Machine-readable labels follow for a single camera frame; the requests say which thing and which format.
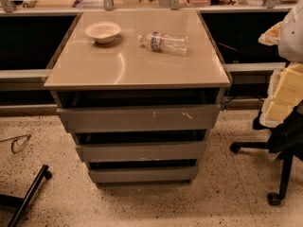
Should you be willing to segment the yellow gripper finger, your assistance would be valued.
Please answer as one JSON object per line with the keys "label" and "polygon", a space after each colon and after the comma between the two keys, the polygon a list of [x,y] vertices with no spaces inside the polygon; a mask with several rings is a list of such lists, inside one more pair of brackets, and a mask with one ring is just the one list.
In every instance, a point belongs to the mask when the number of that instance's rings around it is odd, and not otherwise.
{"label": "yellow gripper finger", "polygon": [[303,64],[290,63],[270,77],[268,97],[261,108],[259,123],[268,128],[281,124],[303,100]]}
{"label": "yellow gripper finger", "polygon": [[280,28],[281,22],[276,23],[259,36],[258,42],[268,46],[278,45]]}

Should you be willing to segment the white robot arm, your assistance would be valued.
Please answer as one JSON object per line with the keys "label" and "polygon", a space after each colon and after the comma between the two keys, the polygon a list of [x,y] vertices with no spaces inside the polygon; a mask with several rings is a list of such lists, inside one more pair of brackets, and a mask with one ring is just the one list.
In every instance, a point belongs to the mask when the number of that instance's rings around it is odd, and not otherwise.
{"label": "white robot arm", "polygon": [[273,72],[260,112],[259,123],[275,128],[303,100],[303,0],[281,22],[262,33],[258,42],[276,45],[278,55],[290,63],[285,69]]}

